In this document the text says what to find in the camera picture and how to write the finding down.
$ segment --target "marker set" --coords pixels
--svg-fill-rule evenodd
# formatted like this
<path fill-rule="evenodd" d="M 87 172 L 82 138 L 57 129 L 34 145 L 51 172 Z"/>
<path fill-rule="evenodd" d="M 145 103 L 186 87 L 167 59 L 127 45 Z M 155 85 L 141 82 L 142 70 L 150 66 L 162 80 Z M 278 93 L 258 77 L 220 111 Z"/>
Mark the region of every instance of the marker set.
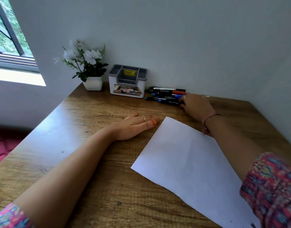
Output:
<path fill-rule="evenodd" d="M 158 101 L 160 103 L 179 106 L 179 99 L 186 93 L 183 89 L 171 89 L 171 88 L 160 88 L 150 86 L 145 89 L 146 92 L 150 92 L 152 97 L 146 97 L 148 101 Z"/>

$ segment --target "forearm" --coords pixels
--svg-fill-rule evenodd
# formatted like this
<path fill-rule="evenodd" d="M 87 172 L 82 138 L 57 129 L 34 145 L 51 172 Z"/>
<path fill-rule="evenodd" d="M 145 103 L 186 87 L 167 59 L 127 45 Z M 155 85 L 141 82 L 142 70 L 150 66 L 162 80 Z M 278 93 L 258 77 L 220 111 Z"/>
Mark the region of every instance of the forearm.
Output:
<path fill-rule="evenodd" d="M 36 227 L 63 227 L 112 141 L 108 128 L 98 131 L 14 203 Z"/>
<path fill-rule="evenodd" d="M 265 150 L 243 135 L 222 116 L 212 116 L 206 120 L 205 124 L 234 171 L 243 181 L 253 161 Z"/>

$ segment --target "price sticker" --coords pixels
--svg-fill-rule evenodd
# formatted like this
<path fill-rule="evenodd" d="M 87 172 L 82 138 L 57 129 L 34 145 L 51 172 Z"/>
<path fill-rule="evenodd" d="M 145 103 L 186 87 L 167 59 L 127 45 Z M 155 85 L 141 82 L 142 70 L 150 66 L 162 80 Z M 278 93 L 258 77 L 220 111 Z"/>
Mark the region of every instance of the price sticker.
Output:
<path fill-rule="evenodd" d="M 127 76 L 136 76 L 135 75 L 136 71 L 133 71 L 133 70 L 124 70 L 124 73 Z"/>

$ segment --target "hand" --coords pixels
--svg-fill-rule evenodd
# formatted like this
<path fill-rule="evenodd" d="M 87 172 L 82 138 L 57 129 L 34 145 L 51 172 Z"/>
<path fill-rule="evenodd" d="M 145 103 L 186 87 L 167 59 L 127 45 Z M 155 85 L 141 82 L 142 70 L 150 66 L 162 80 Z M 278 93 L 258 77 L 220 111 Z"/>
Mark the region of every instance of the hand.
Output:
<path fill-rule="evenodd" d="M 130 139 L 144 130 L 151 129 L 159 123 L 160 118 L 153 119 L 152 115 L 148 117 L 138 117 L 139 113 L 135 113 L 125 119 L 108 126 L 112 131 L 114 140 Z"/>
<path fill-rule="evenodd" d="M 183 102 L 184 104 L 181 104 L 180 107 L 198 121 L 201 121 L 206 115 L 214 111 L 205 95 L 186 94 L 179 99 L 179 102 Z"/>

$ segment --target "patterned sleeve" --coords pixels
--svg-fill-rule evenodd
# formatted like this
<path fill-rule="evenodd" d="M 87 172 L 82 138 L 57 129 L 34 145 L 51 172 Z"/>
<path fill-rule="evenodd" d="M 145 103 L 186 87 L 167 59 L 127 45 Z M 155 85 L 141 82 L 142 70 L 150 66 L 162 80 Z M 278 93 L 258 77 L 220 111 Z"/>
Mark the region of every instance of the patterned sleeve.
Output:
<path fill-rule="evenodd" d="M 263 227 L 291 227 L 291 167 L 273 153 L 254 161 L 240 195 Z"/>
<path fill-rule="evenodd" d="M 0 212 L 0 228 L 33 228 L 23 211 L 15 204 L 9 204 Z"/>

